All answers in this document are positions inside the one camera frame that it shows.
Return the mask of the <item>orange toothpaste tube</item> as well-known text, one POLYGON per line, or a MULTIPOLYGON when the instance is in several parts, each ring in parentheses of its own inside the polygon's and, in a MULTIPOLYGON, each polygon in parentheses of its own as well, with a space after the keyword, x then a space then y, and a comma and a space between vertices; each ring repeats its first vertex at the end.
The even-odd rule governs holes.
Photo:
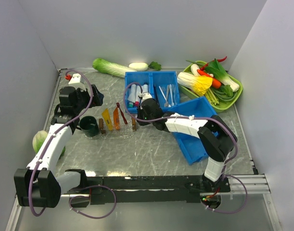
POLYGON ((113 111, 113 120, 114 120, 114 128, 116 130, 120 130, 120 120, 119 120, 119 113, 118 113, 117 107, 113 111))

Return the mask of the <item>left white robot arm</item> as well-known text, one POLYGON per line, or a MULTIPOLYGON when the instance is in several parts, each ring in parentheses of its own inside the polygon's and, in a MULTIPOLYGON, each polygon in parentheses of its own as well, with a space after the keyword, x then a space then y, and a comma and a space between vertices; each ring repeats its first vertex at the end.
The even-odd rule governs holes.
POLYGON ((84 170, 68 169, 55 177, 53 169, 61 153, 74 134, 80 113, 86 108, 101 106, 104 95, 91 85, 93 95, 87 90, 67 86, 59 91, 59 104, 54 109, 49 133, 34 159, 25 169, 17 169, 14 183, 20 206, 54 208, 62 194, 69 190, 83 193, 88 181, 84 170))

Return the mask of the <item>red toothbrush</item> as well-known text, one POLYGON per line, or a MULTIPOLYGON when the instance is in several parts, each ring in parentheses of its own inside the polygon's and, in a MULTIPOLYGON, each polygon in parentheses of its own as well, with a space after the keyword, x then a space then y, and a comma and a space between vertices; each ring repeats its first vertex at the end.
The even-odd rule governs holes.
POLYGON ((124 113, 123 113, 122 109, 121 109, 120 103, 119 103, 119 102, 117 102, 117 103, 116 103, 116 106, 117 106, 117 108, 118 108, 118 109, 119 109, 119 111, 120 111, 120 114, 121 114, 121 116, 122 116, 122 118, 123 118, 124 124, 125 124, 125 125, 127 125, 127 124, 128 124, 128 122, 127 122, 127 120, 126 120, 126 118, 125 118, 125 115, 124 115, 124 113))

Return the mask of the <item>dark green mug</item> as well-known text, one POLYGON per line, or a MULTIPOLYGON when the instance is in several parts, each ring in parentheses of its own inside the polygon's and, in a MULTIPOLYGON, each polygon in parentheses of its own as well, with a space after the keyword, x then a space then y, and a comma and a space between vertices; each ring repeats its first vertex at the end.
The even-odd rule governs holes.
POLYGON ((95 117, 85 116, 79 122, 79 127, 87 137, 94 137, 100 133, 95 117))

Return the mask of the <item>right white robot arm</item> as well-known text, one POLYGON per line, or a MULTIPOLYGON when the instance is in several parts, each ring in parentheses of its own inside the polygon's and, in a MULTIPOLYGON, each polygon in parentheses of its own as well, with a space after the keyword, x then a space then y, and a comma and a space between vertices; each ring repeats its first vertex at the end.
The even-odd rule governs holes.
POLYGON ((206 100, 195 99, 161 109, 150 98, 142 101, 137 111, 137 121, 142 126, 152 124, 160 131, 197 139, 198 152, 205 151, 208 156, 203 186, 209 192, 219 187, 226 164, 234 158, 230 153, 238 151, 238 139, 206 100))

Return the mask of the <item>yellow toothpaste tube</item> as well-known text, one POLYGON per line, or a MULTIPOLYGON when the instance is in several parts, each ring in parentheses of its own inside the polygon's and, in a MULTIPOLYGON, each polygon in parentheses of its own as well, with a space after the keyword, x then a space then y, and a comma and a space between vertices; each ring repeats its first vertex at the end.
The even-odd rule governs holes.
POLYGON ((107 108, 102 112, 102 117, 103 117, 103 119, 105 121, 105 124, 106 124, 108 130, 112 131, 114 129, 114 126, 112 124, 110 114, 109 114, 109 110, 107 108))

